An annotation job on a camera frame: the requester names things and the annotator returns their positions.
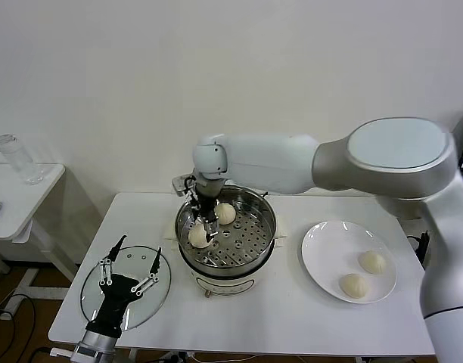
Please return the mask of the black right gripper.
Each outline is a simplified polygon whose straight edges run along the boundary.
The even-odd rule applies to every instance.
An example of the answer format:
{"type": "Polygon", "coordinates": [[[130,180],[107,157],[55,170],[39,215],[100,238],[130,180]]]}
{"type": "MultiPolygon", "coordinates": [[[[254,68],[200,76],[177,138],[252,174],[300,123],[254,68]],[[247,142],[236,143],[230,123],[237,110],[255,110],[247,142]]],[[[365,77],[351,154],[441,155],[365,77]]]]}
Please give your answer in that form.
{"type": "Polygon", "coordinates": [[[193,224],[197,225],[200,220],[204,223],[206,241],[211,242],[219,233],[219,220],[215,214],[216,196],[204,194],[196,190],[196,197],[190,196],[189,205],[193,215],[193,224]]]}

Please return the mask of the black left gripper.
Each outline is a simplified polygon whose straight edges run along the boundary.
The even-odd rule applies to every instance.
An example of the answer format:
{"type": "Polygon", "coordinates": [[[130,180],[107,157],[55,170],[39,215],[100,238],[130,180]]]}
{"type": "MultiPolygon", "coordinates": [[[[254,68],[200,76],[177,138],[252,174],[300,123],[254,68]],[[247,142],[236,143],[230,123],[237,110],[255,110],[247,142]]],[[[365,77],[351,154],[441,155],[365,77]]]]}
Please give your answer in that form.
{"type": "Polygon", "coordinates": [[[98,314],[85,327],[102,335],[121,335],[121,324],[130,303],[138,300],[151,287],[159,282],[160,257],[162,248],[159,247],[147,277],[138,281],[124,275],[112,273],[112,264],[116,261],[127,235],[124,234],[110,249],[110,252],[99,261],[99,286],[104,293],[104,300],[98,314]]]}

